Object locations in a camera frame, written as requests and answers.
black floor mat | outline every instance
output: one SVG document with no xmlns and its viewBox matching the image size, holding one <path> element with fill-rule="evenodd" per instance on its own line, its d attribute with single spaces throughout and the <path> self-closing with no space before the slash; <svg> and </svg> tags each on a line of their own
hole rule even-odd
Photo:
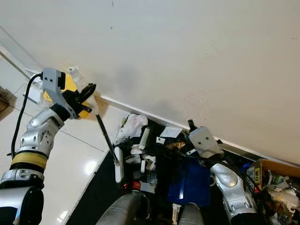
<svg viewBox="0 0 300 225">
<path fill-rule="evenodd" d="M 114 164 L 107 154 L 67 225 L 95 225 L 108 207 L 123 195 L 114 178 Z"/>
<path fill-rule="evenodd" d="M 113 158 L 108 153 L 67 225 L 95 225 L 106 209 L 123 194 L 115 182 Z M 229 225 L 222 203 L 222 193 L 216 186 L 211 188 L 211 206 L 201 208 L 201 213 L 206 225 Z"/>
</svg>

cardboard box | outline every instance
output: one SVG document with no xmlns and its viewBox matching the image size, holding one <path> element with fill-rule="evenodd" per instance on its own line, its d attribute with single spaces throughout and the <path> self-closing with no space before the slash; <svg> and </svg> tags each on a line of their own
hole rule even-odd
<svg viewBox="0 0 300 225">
<path fill-rule="evenodd" d="M 0 96 L 0 112 L 8 107 L 8 101 Z"/>
<path fill-rule="evenodd" d="M 268 170 L 271 173 L 277 173 L 282 176 L 298 177 L 300 178 L 300 168 L 274 162 L 268 159 L 260 159 L 254 162 L 247 170 L 248 175 L 255 181 L 260 189 L 268 183 Z"/>
</svg>

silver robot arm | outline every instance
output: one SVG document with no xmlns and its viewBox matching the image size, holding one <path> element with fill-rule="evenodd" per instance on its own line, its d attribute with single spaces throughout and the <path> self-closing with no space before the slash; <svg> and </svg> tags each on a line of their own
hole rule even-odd
<svg viewBox="0 0 300 225">
<path fill-rule="evenodd" d="M 32 118 L 22 135 L 10 169 L 0 181 L 0 224 L 38 225 L 42 219 L 44 170 L 53 148 L 54 137 L 68 118 L 78 117 L 82 110 L 91 109 L 82 103 L 92 95 L 96 85 L 82 90 L 60 90 L 65 86 L 65 74 L 58 70 L 43 70 L 43 89 L 54 105 Z"/>
<path fill-rule="evenodd" d="M 219 155 L 222 158 L 224 152 L 219 148 L 208 128 L 197 128 L 192 120 L 188 122 L 191 128 L 189 139 L 200 157 L 210 158 Z M 223 193 L 223 205 L 230 223 L 232 225 L 262 224 L 254 199 L 244 190 L 243 180 L 220 163 L 215 163 L 210 171 L 215 174 L 216 184 Z"/>
</svg>

black cable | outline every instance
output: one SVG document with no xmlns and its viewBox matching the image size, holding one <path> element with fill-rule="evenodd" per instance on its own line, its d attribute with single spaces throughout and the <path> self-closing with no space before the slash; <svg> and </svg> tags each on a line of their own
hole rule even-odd
<svg viewBox="0 0 300 225">
<path fill-rule="evenodd" d="M 17 125 L 15 127 L 14 137 L 13 137 L 13 140 L 11 142 L 11 158 L 12 159 L 14 159 L 14 157 L 15 157 L 15 141 L 17 140 L 17 136 L 18 136 L 18 132 L 19 132 L 19 128 L 20 128 L 20 123 L 21 123 L 22 115 L 24 113 L 24 109 L 25 109 L 27 98 L 28 98 L 28 94 L 29 94 L 29 89 L 30 89 L 30 86 L 31 86 L 33 80 L 36 79 L 37 77 L 41 77 L 42 78 L 42 74 L 36 74 L 36 75 L 34 75 L 29 80 L 28 85 L 27 85 L 27 89 L 26 89 L 26 93 L 25 93 L 25 96 L 24 96 L 24 101 L 23 101 L 22 109 L 20 111 L 19 118 L 18 118 L 18 121 L 17 121 Z"/>
<path fill-rule="evenodd" d="M 258 190 L 259 192 L 261 192 L 261 189 L 259 188 L 259 186 L 255 183 L 255 181 L 252 179 L 252 177 L 250 177 L 250 176 L 248 175 L 248 173 L 246 173 L 246 172 L 241 172 L 241 174 L 245 175 L 245 176 L 251 181 L 251 183 L 254 184 L 254 186 L 257 188 L 257 190 Z"/>
<path fill-rule="evenodd" d="M 235 167 L 233 167 L 232 165 L 229 165 L 228 163 L 225 163 L 223 161 L 220 160 L 213 160 L 213 159 L 209 159 L 209 158 L 202 158 L 200 157 L 200 160 L 202 161 L 209 161 L 209 162 L 213 162 L 213 163 L 219 163 L 223 166 L 226 166 L 227 168 L 231 169 L 232 171 L 234 171 L 242 180 L 243 182 L 247 185 L 247 187 L 249 188 L 249 191 L 251 192 L 251 195 L 253 196 L 254 200 L 256 201 L 257 198 L 255 196 L 254 190 L 252 189 L 251 185 L 249 184 L 248 180 L 245 178 L 245 176 L 243 174 L 241 174 L 239 172 L 239 170 L 237 170 Z"/>
</svg>

clutter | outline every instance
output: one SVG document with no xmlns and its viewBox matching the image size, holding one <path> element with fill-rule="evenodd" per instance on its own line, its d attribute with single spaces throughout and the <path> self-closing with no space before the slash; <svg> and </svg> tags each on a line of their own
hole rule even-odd
<svg viewBox="0 0 300 225">
<path fill-rule="evenodd" d="M 145 183 L 145 182 L 141 182 L 141 189 L 140 190 L 150 192 L 150 193 L 154 194 L 155 193 L 155 185 Z"/>
<path fill-rule="evenodd" d="M 165 139 L 162 138 L 162 137 L 156 137 L 156 143 L 164 144 L 165 143 Z"/>
<path fill-rule="evenodd" d="M 118 145 L 128 138 L 139 137 L 142 134 L 142 127 L 148 125 L 148 119 L 142 115 L 130 114 L 123 127 L 121 127 L 112 139 L 114 145 Z"/>
<path fill-rule="evenodd" d="M 186 144 L 184 142 L 175 142 L 172 144 L 167 145 L 166 147 L 170 150 L 173 148 L 182 149 Z"/>
<path fill-rule="evenodd" d="M 300 168 L 261 159 L 247 170 L 248 175 L 258 187 L 255 192 L 265 210 L 265 216 L 272 225 L 292 224 L 293 216 L 300 209 L 298 187 L 300 187 Z"/>
<path fill-rule="evenodd" d="M 250 166 L 251 166 L 252 163 L 245 163 L 241 168 L 240 170 L 242 172 L 245 172 Z"/>
<path fill-rule="evenodd" d="M 145 147 L 146 147 L 146 142 L 147 142 L 147 138 L 149 136 L 149 132 L 150 132 L 150 128 L 147 127 L 145 130 L 144 130 L 144 133 L 142 135 L 142 139 L 141 139 L 141 142 L 140 142 L 140 149 L 143 150 Z"/>
<path fill-rule="evenodd" d="M 141 190 L 141 182 L 140 181 L 133 181 L 132 182 L 132 189 Z"/>
<path fill-rule="evenodd" d="M 139 144 L 132 145 L 130 154 L 131 155 L 143 154 L 144 152 L 142 150 L 140 150 L 139 146 L 140 146 Z"/>
<path fill-rule="evenodd" d="M 149 170 L 149 171 L 154 171 L 155 168 L 156 168 L 156 166 L 155 166 L 156 157 L 155 156 L 143 155 L 143 158 L 147 162 L 146 169 Z"/>
<path fill-rule="evenodd" d="M 166 127 L 161 133 L 160 137 L 176 138 L 182 131 L 182 128 Z"/>
<path fill-rule="evenodd" d="M 268 171 L 273 175 L 280 174 L 281 176 L 297 177 L 300 178 L 300 168 L 295 166 L 286 165 L 278 162 L 274 162 L 267 159 L 260 159 L 254 162 L 247 170 L 247 174 L 255 181 L 260 189 L 263 188 L 269 182 Z"/>
<path fill-rule="evenodd" d="M 158 183 L 156 172 L 149 172 L 148 183 L 156 185 Z"/>
<path fill-rule="evenodd" d="M 125 163 L 128 164 L 140 164 L 141 163 L 141 157 L 139 154 L 131 155 L 125 158 Z"/>
</svg>

